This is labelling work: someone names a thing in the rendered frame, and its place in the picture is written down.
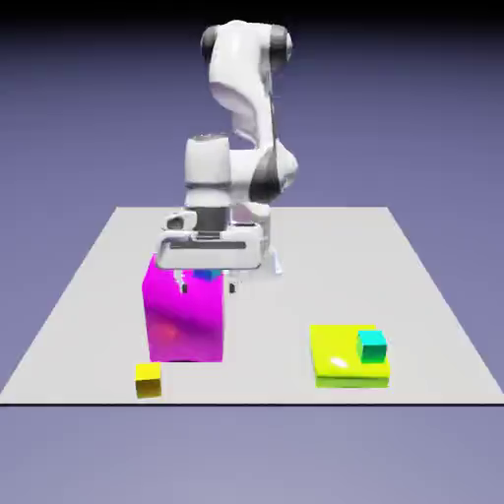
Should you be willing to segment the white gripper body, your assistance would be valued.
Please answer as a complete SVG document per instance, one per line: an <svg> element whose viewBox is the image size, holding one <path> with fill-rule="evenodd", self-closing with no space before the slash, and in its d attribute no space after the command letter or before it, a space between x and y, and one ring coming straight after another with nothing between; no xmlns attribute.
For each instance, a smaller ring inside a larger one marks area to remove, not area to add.
<svg viewBox="0 0 504 504"><path fill-rule="evenodd" d="M263 229L256 223L222 231L167 230L157 243L157 265L165 270L253 270L263 258Z"/></svg>

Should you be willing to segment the small yellow cube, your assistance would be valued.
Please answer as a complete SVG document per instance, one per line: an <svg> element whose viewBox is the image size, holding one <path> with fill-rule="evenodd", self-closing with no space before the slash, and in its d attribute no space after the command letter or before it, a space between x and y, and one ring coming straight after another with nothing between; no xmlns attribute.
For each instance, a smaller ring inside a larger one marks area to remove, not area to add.
<svg viewBox="0 0 504 504"><path fill-rule="evenodd" d="M161 396L161 365L159 362L138 363L135 369L135 387L138 399Z"/></svg>

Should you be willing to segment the small cyan cube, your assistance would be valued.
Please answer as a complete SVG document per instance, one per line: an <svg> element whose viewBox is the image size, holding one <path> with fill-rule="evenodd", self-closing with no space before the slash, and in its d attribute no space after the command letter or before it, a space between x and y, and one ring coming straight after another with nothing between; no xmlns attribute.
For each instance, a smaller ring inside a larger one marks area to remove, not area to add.
<svg viewBox="0 0 504 504"><path fill-rule="evenodd" d="M362 363L382 363L387 357L388 344L380 330L359 330L356 349Z"/></svg>

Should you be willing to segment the large magenta box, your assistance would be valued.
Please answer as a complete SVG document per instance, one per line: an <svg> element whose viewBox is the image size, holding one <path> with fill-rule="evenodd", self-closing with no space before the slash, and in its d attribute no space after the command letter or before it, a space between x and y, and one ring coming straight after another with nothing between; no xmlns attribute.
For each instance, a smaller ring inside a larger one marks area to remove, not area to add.
<svg viewBox="0 0 504 504"><path fill-rule="evenodd" d="M142 283L150 359L220 362L223 357L223 275L200 278L185 270L182 291L170 270L152 259Z"/></svg>

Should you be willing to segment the large yellow-green box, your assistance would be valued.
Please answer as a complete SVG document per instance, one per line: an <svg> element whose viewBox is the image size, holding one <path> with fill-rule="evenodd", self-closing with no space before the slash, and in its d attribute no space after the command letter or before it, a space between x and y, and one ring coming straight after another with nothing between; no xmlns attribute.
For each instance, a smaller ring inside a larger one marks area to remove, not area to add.
<svg viewBox="0 0 504 504"><path fill-rule="evenodd" d="M311 359L317 388L387 388L388 351L382 363L362 363L357 354L357 332L378 330L374 325L312 325Z"/></svg>

